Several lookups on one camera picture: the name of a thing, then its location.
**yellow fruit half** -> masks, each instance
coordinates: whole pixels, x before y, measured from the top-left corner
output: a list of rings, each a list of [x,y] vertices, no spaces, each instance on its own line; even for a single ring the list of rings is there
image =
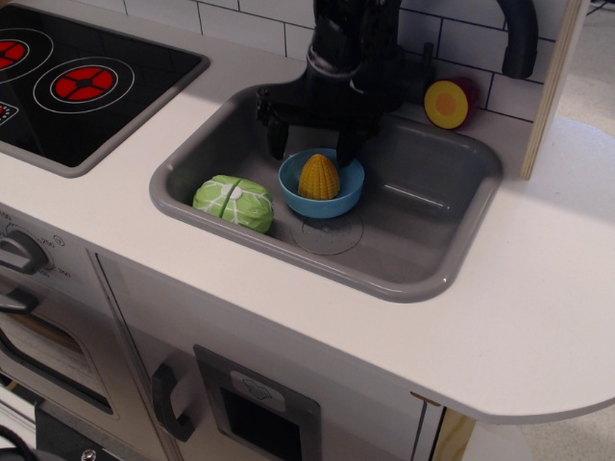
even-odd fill
[[[299,179],[299,195],[311,200],[330,200],[339,193],[337,168],[322,154],[314,154],[304,165]]]
[[[435,82],[425,94],[427,116],[434,125],[446,130],[461,126],[471,109],[466,90],[454,81]]]

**stove burner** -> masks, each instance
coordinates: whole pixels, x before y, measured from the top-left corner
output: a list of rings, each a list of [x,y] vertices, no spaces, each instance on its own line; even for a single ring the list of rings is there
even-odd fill
[[[28,54],[28,45],[16,40],[0,40],[0,69],[8,69],[23,60]]]
[[[124,97],[135,83],[125,62],[112,58],[83,58],[60,64],[43,74],[34,97],[56,113],[84,113],[105,108]]]
[[[107,67],[86,66],[70,70],[53,84],[53,94],[60,101],[82,103],[98,99],[112,91],[117,74]]]
[[[53,40],[34,29],[0,30],[0,84],[41,67],[54,51]]]

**oven door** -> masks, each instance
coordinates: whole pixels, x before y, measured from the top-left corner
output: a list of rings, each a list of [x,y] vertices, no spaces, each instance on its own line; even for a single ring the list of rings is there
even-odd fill
[[[108,305],[0,268],[0,373],[128,451],[165,461],[122,345]]]

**toy kitchen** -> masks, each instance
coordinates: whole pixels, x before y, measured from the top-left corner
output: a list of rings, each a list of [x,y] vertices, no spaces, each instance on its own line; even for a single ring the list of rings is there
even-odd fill
[[[37,449],[453,460],[477,422],[611,404],[613,315],[562,296],[563,268],[533,279],[519,231],[573,219],[534,210],[519,167],[587,3],[265,3],[146,8],[198,29],[131,2],[0,10],[0,400],[33,403]],[[443,39],[478,4],[485,66]],[[282,56],[234,39],[259,21]],[[96,451],[47,442],[50,419]]]

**play kitchen sink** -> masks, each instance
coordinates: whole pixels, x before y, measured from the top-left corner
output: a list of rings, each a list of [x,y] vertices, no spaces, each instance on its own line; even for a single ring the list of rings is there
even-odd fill
[[[357,156],[365,170],[357,205],[312,219],[284,201],[282,163],[268,153],[256,110],[255,87],[235,94],[158,168],[150,193],[163,213],[393,302],[426,300],[453,282],[501,181],[501,164],[487,146],[386,116]],[[336,133],[291,127],[285,155],[335,142]],[[216,175],[268,189],[275,213],[267,233],[192,207],[196,190]]]

